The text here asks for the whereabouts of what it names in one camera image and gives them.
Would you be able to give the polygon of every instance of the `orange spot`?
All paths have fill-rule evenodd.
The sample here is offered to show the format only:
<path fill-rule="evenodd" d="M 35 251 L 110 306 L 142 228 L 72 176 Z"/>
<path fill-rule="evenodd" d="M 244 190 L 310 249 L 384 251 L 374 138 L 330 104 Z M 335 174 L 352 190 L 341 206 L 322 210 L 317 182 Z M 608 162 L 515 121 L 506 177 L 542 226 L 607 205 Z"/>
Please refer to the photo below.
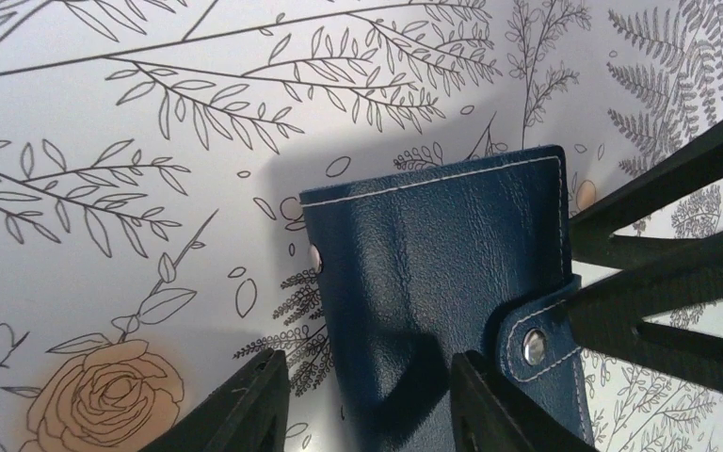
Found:
<path fill-rule="evenodd" d="M 586 179 L 578 187 L 575 203 L 578 209 L 584 210 L 597 200 L 597 188 L 594 183 Z"/>

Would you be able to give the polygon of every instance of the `silver button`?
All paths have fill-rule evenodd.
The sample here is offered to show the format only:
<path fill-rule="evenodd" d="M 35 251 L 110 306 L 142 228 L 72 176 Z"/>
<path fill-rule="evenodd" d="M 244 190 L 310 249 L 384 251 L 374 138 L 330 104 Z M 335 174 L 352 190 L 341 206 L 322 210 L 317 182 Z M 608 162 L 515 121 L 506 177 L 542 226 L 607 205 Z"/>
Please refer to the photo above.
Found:
<path fill-rule="evenodd" d="M 320 251 L 315 245 L 309 247 L 309 257 L 312 258 L 312 269 L 314 273 L 320 274 L 323 271 L 323 258 L 320 257 Z"/>
<path fill-rule="evenodd" d="M 522 341 L 522 355 L 530 365 L 537 365 L 544 359 L 547 338 L 540 330 L 533 329 Z"/>

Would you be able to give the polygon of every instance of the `rose drawing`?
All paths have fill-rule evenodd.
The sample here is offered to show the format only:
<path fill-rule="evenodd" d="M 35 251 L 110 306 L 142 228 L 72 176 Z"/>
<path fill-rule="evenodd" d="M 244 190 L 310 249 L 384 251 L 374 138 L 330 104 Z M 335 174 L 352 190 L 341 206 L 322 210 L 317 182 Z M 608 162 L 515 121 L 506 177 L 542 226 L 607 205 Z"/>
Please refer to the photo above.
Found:
<path fill-rule="evenodd" d="M 137 452 L 171 428 L 184 384 L 148 343 L 131 340 L 70 358 L 26 416 L 37 434 L 21 452 Z"/>

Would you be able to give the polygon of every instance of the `tablecloth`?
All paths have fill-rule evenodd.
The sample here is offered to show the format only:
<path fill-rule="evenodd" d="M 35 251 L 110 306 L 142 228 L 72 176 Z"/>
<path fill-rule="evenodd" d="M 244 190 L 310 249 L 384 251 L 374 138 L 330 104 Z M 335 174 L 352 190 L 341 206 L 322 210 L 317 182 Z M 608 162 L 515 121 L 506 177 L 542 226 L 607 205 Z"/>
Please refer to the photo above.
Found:
<path fill-rule="evenodd" d="M 347 450 L 300 190 L 555 143 L 575 215 L 722 118 L 723 0 L 0 0 L 0 451 L 138 450 L 263 347 Z M 721 229 L 723 181 L 620 233 Z M 723 395 L 582 363 L 600 450 L 723 451 Z"/>

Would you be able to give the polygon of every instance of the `blue leather wallet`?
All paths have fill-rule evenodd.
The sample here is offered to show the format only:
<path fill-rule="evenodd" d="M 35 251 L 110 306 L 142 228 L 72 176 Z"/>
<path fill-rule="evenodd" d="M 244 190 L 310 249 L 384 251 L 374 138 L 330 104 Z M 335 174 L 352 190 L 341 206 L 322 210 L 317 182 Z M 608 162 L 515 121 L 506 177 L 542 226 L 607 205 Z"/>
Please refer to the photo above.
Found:
<path fill-rule="evenodd" d="M 454 450 L 449 368 L 469 349 L 591 444 L 580 348 L 556 309 L 580 287 L 565 167 L 546 146 L 301 193 L 361 450 Z"/>

